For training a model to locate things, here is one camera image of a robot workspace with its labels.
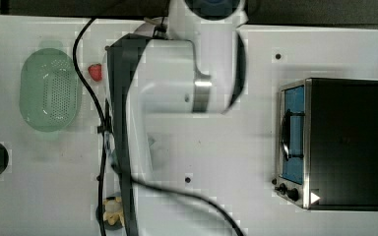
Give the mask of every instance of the green basket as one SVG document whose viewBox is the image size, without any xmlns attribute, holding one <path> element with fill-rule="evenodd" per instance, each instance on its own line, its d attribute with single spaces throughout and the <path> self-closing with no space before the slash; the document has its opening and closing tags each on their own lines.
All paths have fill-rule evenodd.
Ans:
<svg viewBox="0 0 378 236">
<path fill-rule="evenodd" d="M 20 93 L 21 114 L 31 127 L 41 132 L 65 128 L 82 96 L 72 59 L 55 48 L 36 51 L 24 64 Z"/>
</svg>

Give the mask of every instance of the black toaster oven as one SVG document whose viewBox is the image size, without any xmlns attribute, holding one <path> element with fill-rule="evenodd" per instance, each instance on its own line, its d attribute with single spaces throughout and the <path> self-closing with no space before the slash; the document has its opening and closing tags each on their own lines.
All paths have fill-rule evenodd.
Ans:
<svg viewBox="0 0 378 236">
<path fill-rule="evenodd" d="M 279 119 L 279 196 L 305 209 L 378 210 L 378 81 L 283 86 Z"/>
</svg>

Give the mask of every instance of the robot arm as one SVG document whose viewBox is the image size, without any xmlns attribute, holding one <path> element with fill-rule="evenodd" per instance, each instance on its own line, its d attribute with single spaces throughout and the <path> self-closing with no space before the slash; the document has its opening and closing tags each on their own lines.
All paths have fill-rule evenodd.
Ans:
<svg viewBox="0 0 378 236">
<path fill-rule="evenodd" d="M 144 207 L 136 208 L 139 187 L 121 171 L 154 180 L 146 114 L 222 113 L 240 96 L 245 52 L 236 29 L 246 21 L 243 5 L 243 0 L 172 0 L 168 34 L 173 40 L 128 34 L 107 49 L 103 75 L 115 138 L 112 167 L 120 177 L 127 235 L 142 235 L 145 220 L 140 227 L 137 220 Z"/>
</svg>

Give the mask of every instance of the black cable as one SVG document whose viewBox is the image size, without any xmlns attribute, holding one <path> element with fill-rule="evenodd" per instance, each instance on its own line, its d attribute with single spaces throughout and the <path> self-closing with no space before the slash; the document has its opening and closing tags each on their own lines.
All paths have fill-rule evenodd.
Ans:
<svg viewBox="0 0 378 236">
<path fill-rule="evenodd" d="M 95 96 L 94 91 L 92 90 L 91 86 L 86 82 L 86 80 L 85 80 L 85 78 L 84 78 L 81 70 L 79 69 L 78 59 L 77 59 L 77 55 L 76 55 L 77 48 L 78 48 L 78 45 L 79 45 L 79 41 L 81 40 L 83 34 L 88 29 L 88 27 L 95 20 L 96 20 L 96 18 L 90 19 L 88 21 L 88 23 L 82 28 L 82 30 L 79 33 L 79 35 L 77 36 L 77 38 L 75 40 L 75 44 L 73 46 L 73 63 L 75 65 L 76 73 L 78 74 L 80 80 L 82 81 L 82 83 L 84 84 L 85 88 L 88 90 L 89 94 L 91 95 L 92 100 L 94 101 L 94 105 L 95 105 L 97 113 L 99 115 L 101 126 L 103 127 L 104 124 L 106 123 L 106 121 L 105 121 L 105 117 L 104 117 L 103 112 L 102 112 L 102 108 L 100 106 L 100 103 L 97 100 L 97 97 Z M 103 136 L 103 144 L 105 144 L 105 136 L 104 136 L 103 132 L 102 132 L 102 136 Z M 105 164 L 106 164 L 106 151 L 105 151 L 105 148 L 103 147 L 103 149 L 102 149 L 102 157 L 101 157 L 101 161 L 100 161 L 100 172 L 99 172 L 99 176 L 98 176 L 98 182 L 99 182 L 98 183 L 98 215 L 99 215 L 99 229 L 100 229 L 100 233 L 101 233 L 102 236 L 106 235 L 105 229 L 104 229 L 104 222 L 103 222 L 103 212 L 102 212 L 102 192 L 103 192 L 103 179 L 104 179 Z M 236 222 L 234 221 L 234 219 L 232 219 L 232 217 L 223 208 L 221 208 L 218 204 L 214 203 L 213 201 L 211 201 L 211 200 L 209 200 L 209 199 L 207 199 L 207 198 L 205 198 L 205 197 L 203 197 L 201 195 L 187 193 L 187 192 L 184 192 L 184 191 L 180 191 L 180 190 L 176 190 L 176 189 L 171 189 L 171 188 L 167 188 L 167 187 L 160 187 L 160 186 L 148 184 L 148 183 L 146 183 L 146 182 L 144 182 L 142 180 L 135 179 L 131 175 L 131 173 L 126 173 L 122 169 L 121 169 L 121 172 L 123 174 L 128 175 L 133 183 L 136 183 L 136 184 L 138 184 L 140 186 L 143 186 L 145 188 L 148 188 L 148 189 L 151 189 L 153 191 L 160 192 L 160 193 L 179 195 L 179 196 L 183 196 L 183 197 L 186 197 L 186 198 L 195 199 L 195 200 L 204 202 L 207 205 L 210 205 L 210 206 L 214 207 L 223 216 L 223 218 L 227 222 L 229 222 L 229 224 L 231 225 L 231 227 L 234 229 L 234 231 L 236 232 L 236 234 L 238 236 L 244 236 L 244 233 L 238 227 L 238 225 L 236 224 Z"/>
</svg>

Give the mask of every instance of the white tabletop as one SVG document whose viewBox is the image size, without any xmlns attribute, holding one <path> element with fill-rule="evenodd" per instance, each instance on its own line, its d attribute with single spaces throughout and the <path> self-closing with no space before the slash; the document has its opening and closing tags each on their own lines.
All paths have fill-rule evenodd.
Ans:
<svg viewBox="0 0 378 236">
<path fill-rule="evenodd" d="M 95 107 L 83 89 L 74 122 L 56 135 L 36 132 L 19 111 L 20 73 L 43 40 L 71 55 L 88 19 L 0 16 L 0 142 L 10 166 L 0 176 L 0 236 L 98 235 L 100 144 Z M 100 63 L 104 46 L 141 22 L 97 20 L 79 49 L 80 66 Z M 157 178 L 199 189 L 225 205 L 249 236 L 378 235 L 378 212 L 304 211 L 272 191 L 276 92 L 308 77 L 378 79 L 378 30 L 246 26 L 248 88 L 227 115 L 147 119 Z M 280 53 L 282 60 L 275 60 Z M 102 85 L 91 82 L 100 98 Z M 187 185 L 185 176 L 192 182 Z M 107 195 L 118 191 L 109 169 Z"/>
</svg>

